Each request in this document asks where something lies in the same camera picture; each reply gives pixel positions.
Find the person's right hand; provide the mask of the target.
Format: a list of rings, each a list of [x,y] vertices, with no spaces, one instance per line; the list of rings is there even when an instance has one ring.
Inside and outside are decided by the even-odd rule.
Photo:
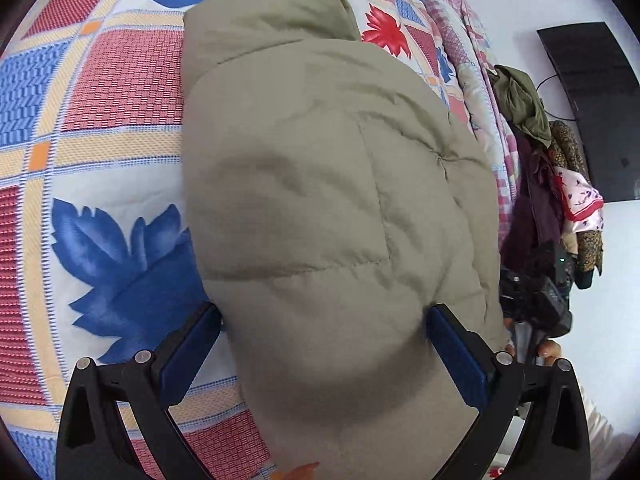
[[[512,318],[504,318],[503,323],[504,326],[506,326],[506,330],[509,332],[509,336],[512,336]],[[504,350],[506,350],[506,352],[508,352],[514,358],[516,357],[516,350],[512,339],[509,339],[508,343],[504,347]],[[562,347],[556,341],[546,339],[538,346],[537,354],[541,359],[544,360],[545,366],[552,366],[557,359],[562,358]]]

